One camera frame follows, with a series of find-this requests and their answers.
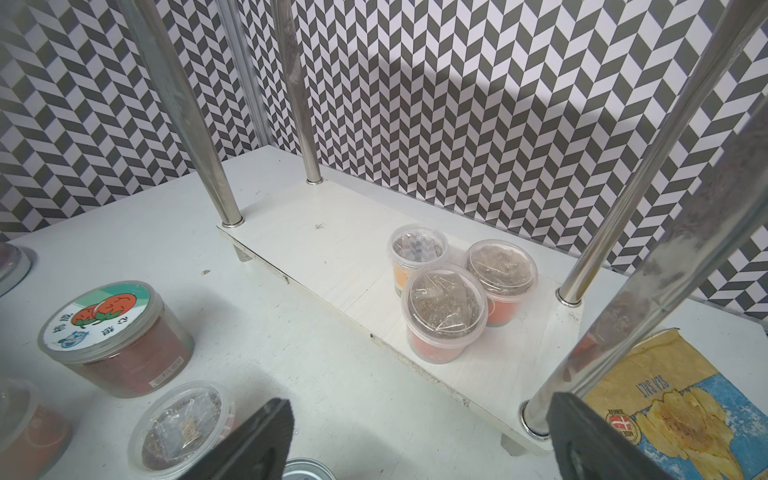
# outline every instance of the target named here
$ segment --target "white board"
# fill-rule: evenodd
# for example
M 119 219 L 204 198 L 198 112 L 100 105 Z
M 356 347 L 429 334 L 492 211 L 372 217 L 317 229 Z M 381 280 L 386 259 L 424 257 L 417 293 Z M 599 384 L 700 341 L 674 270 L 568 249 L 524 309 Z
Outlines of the white board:
M 501 433 L 531 452 L 552 450 L 550 442 L 525 433 L 518 409 L 578 339 L 583 309 L 556 300 L 559 284 L 540 276 L 536 292 L 511 323 L 486 329 L 457 360 L 432 365 L 408 345 L 386 254 L 392 231 L 416 220 L 329 180 L 262 194 L 261 201 L 242 209 L 243 225 L 220 228 L 228 240 L 337 308 L 374 343 Z M 448 238 L 457 260 L 468 244 Z

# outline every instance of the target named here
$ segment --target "stainless steel rod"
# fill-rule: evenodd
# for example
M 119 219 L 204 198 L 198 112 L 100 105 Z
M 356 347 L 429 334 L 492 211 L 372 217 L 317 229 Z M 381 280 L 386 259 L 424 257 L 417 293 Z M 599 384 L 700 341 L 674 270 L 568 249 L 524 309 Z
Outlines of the stainless steel rod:
M 274 143 L 270 123 L 267 120 L 266 108 L 261 95 L 261 89 L 257 81 L 258 73 L 256 65 L 253 64 L 253 58 L 250 47 L 247 44 L 248 35 L 240 19 L 240 11 L 237 8 L 239 0 L 216 0 L 221 16 L 221 24 L 224 27 L 224 33 L 227 35 L 227 43 L 232 51 L 237 76 L 240 77 L 240 85 L 243 87 L 245 103 L 248 105 L 251 120 L 253 120 L 253 131 L 260 146 L 271 145 Z
M 306 71 L 301 65 L 301 48 L 296 40 L 296 26 L 290 11 L 290 0 L 272 0 L 272 16 L 275 19 L 275 34 L 280 50 L 280 61 L 285 74 L 288 103 L 296 123 L 299 149 L 304 158 L 306 182 L 316 185 L 323 181 L 317 163 L 317 146 L 312 129 L 310 103 L 307 100 L 304 78 Z
M 187 74 L 153 0 L 120 0 L 125 22 L 170 121 L 225 227 L 243 222 Z
M 768 221 L 767 158 L 764 101 L 656 247 L 523 408 L 528 429 L 547 434 L 554 392 L 583 397 Z
M 765 0 L 731 0 L 728 4 L 680 97 L 661 122 L 644 159 L 560 287 L 558 296 L 563 303 L 572 306 L 581 303 L 584 292 L 598 274 L 690 119 L 767 18 L 768 2 Z

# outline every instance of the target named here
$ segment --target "round container lid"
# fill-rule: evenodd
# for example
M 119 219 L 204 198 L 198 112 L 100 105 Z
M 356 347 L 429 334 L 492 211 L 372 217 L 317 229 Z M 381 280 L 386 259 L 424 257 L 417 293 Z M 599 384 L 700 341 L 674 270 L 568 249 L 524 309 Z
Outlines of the round container lid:
M 110 283 L 56 312 L 40 330 L 38 345 L 60 363 L 93 362 L 136 341 L 163 311 L 163 300 L 149 284 Z
M 286 462 L 283 480 L 336 480 L 336 477 L 317 460 L 294 458 Z
M 402 311 L 422 340 L 443 348 L 474 342 L 488 321 L 488 301 L 480 282 L 456 265 L 418 270 L 402 291 Z
M 411 223 L 392 232 L 387 243 L 389 258 L 410 268 L 421 268 L 445 258 L 448 239 L 428 225 Z
M 483 240 L 464 254 L 464 266 L 493 300 L 518 302 L 535 290 L 536 263 L 525 250 L 503 240 Z
M 177 478 L 229 434 L 234 416 L 234 401 L 223 386 L 179 386 L 139 420 L 128 441 L 128 463 L 150 478 Z
M 27 428 L 38 408 L 35 386 L 25 380 L 0 381 L 0 452 Z
M 27 254 L 10 243 L 0 243 L 0 296 L 21 282 L 32 267 Z

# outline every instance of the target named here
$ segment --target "plastic container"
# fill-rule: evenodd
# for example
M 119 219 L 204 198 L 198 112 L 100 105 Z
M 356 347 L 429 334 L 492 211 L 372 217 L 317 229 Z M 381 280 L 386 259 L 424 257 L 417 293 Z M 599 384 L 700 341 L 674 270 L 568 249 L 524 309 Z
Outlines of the plastic container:
M 536 290 L 536 263 L 522 248 L 503 240 L 483 240 L 464 254 L 462 265 L 488 296 L 488 326 L 504 326 Z
M 24 250 L 10 243 L 0 243 L 0 296 L 21 282 L 31 268 L 32 262 Z
M 395 275 L 395 291 L 402 295 L 408 278 L 418 269 L 434 265 L 448 256 L 448 239 L 440 230 L 411 223 L 392 232 L 387 253 Z
M 79 296 L 40 330 L 38 345 L 118 398 L 142 396 L 174 378 L 194 341 L 146 283 L 110 283 Z
M 0 381 L 0 476 L 42 477 L 69 444 L 69 423 L 25 380 Z
M 128 441 L 128 464 L 145 478 L 178 478 L 232 431 L 232 395 L 212 382 L 190 382 L 158 399 Z
M 336 480 L 336 477 L 317 460 L 293 458 L 286 462 L 283 480 Z
M 468 271 L 432 265 L 406 283 L 402 312 L 413 352 L 426 362 L 448 363 L 480 337 L 488 321 L 488 301 Z

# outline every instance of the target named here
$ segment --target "chevron patterned wallpaper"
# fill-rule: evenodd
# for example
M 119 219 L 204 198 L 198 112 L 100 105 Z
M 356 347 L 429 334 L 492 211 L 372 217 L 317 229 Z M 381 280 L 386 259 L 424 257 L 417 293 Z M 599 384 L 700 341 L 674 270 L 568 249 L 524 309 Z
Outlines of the chevron patterned wallpaper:
M 0 240 L 190 169 L 114 0 L 0 28 Z M 222 158 L 258 146 L 214 0 L 157 0 Z M 324 164 L 579 254 L 725 0 L 295 0 Z M 298 153 L 268 0 L 243 0 L 276 145 Z M 768 93 L 768 26 L 700 109 L 608 261 L 631 272 Z M 765 319 L 768 230 L 701 299 Z
M 0 240 L 191 164 L 114 0 L 23 0 L 0 24 Z M 224 159 L 258 147 L 214 0 L 158 10 Z
M 675 100 L 720 0 L 296 0 L 321 161 L 579 254 Z M 266 0 L 245 0 L 278 146 L 297 142 Z M 670 154 L 608 261 L 631 272 L 768 83 L 757 32 Z M 696 293 L 768 313 L 761 229 Z

